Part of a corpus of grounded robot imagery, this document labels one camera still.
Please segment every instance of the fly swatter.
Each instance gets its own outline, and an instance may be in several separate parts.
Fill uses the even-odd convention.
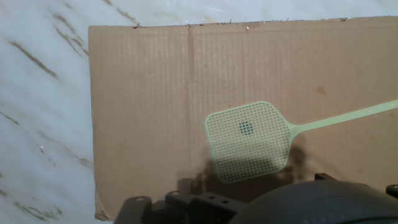
[[[398,100],[303,125],[290,124],[268,102],[257,102],[213,113],[203,127],[215,164],[224,183],[232,183],[282,170],[290,146],[303,131],[362,118],[398,108]]]

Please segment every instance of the marble surface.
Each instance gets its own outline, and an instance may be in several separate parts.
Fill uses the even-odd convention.
[[[397,15],[397,1],[0,0],[0,223],[100,222],[88,26]]]

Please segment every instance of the corrugated cardboard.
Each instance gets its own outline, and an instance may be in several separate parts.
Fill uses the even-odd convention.
[[[286,169],[221,184],[205,116],[268,101],[294,124],[398,99],[398,17],[174,27],[90,27],[96,217],[156,200],[184,177],[244,202],[316,172],[398,183],[398,110],[302,133]]]

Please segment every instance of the dark spot on fly swatter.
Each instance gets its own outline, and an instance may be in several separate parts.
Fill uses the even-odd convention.
[[[248,121],[239,123],[239,130],[244,135],[251,134],[253,133],[253,125]]]

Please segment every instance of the fly swatter handle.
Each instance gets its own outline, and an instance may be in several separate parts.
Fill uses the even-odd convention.
[[[398,100],[393,100],[393,101],[390,101],[387,103],[382,103],[382,104],[379,104],[376,106],[371,106],[369,108],[342,114],[342,115],[335,116],[332,118],[323,119],[321,121],[316,121],[316,122],[312,122],[309,124],[298,125],[298,126],[294,127],[294,131],[296,134],[298,134],[303,131],[309,131],[309,130],[329,126],[332,124],[338,124],[338,123],[345,122],[345,121],[351,121],[352,119],[362,118],[365,116],[384,112],[387,110],[392,110],[395,108],[398,108]]]

